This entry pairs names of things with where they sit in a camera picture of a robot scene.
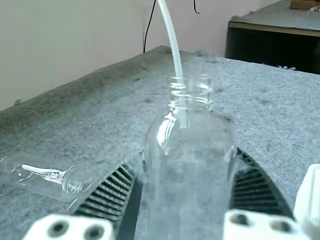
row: wire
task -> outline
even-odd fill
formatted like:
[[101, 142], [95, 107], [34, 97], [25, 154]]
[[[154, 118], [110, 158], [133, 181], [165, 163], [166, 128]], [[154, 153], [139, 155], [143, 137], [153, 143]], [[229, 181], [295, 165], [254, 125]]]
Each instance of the wire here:
[[201, 15], [201, 12], [197, 11], [196, 0], [193, 0], [193, 9], [196, 14]]
[[[154, 0], [153, 6], [152, 6], [152, 10], [151, 10], [151, 14], [150, 14], [150, 19], [149, 19], [148, 27], [146, 28], [145, 35], [144, 35], [144, 41], [143, 41], [143, 53], [144, 53], [144, 54], [146, 53], [147, 37], [148, 37], [148, 32], [149, 32], [151, 20], [152, 20], [152, 17], [153, 17], [153, 15], [154, 15], [156, 2], [157, 2], [157, 0]], [[201, 15], [201, 12], [198, 12], [198, 11], [197, 11], [196, 0], [193, 0], [193, 9], [194, 9], [194, 12], [195, 12], [196, 14]]]
[[143, 53], [146, 53], [147, 36], [148, 36], [148, 32], [149, 32], [149, 28], [150, 28], [152, 17], [154, 15], [156, 2], [157, 2], [157, 0], [154, 0], [153, 6], [152, 6], [152, 10], [151, 10], [150, 19], [149, 19], [149, 23], [148, 23], [148, 27], [146, 28], [146, 31], [145, 31], [145, 36], [144, 36], [144, 41], [143, 41]]

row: white plastic tube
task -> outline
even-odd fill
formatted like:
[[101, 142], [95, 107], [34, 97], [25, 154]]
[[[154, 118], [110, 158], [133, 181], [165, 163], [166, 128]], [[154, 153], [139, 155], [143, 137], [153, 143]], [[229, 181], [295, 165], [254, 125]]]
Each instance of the white plastic tube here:
[[[181, 64], [180, 52], [179, 52], [178, 41], [177, 41], [174, 25], [172, 23], [166, 1], [158, 0], [158, 4], [163, 16], [166, 31], [168, 33], [168, 37], [171, 45], [175, 76], [178, 77], [178, 81], [180, 81], [179, 83], [183, 84], [184, 80], [183, 80], [183, 73], [182, 73], [182, 64]], [[181, 99], [180, 104], [181, 106], [186, 105], [186, 101], [184, 98]], [[180, 110], [179, 116], [180, 116], [180, 128], [186, 128], [187, 127], [186, 110], [184, 107], [183, 109]]]

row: carpet surface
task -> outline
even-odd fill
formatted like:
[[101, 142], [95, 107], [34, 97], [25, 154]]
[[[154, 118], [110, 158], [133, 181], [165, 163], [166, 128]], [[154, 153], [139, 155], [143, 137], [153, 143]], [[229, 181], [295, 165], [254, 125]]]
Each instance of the carpet surface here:
[[[320, 75], [186, 52], [181, 59], [185, 74], [212, 76], [215, 109], [293, 207], [309, 165], [320, 162]], [[171, 51], [162, 46], [3, 110], [0, 155], [22, 151], [107, 176], [143, 147], [153, 118], [167, 109], [173, 75]], [[0, 234], [7, 240], [68, 206], [2, 177]], [[144, 204], [136, 239], [144, 239]]]
[[320, 31], [320, 12], [290, 9], [291, 0], [281, 0], [272, 5], [231, 20], [238, 23], [260, 24], [281, 28]]

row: white wall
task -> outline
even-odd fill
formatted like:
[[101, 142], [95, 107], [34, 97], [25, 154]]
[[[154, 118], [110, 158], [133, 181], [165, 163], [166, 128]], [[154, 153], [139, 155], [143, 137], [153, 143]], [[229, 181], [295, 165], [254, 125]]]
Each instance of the white wall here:
[[[182, 50], [222, 56], [228, 21], [277, 0], [167, 0]], [[153, 0], [0, 2], [0, 110], [142, 53]], [[158, 5], [147, 50], [169, 41]]]

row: clear glass bottle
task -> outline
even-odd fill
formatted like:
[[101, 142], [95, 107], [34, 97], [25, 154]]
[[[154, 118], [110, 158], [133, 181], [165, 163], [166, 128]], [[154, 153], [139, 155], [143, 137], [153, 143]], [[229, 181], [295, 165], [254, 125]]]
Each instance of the clear glass bottle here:
[[146, 135], [147, 239], [219, 240], [229, 206], [236, 144], [212, 110], [211, 79], [174, 77], [169, 111]]
[[24, 152], [0, 157], [0, 173], [9, 184], [65, 202], [77, 199], [92, 185], [83, 167]]

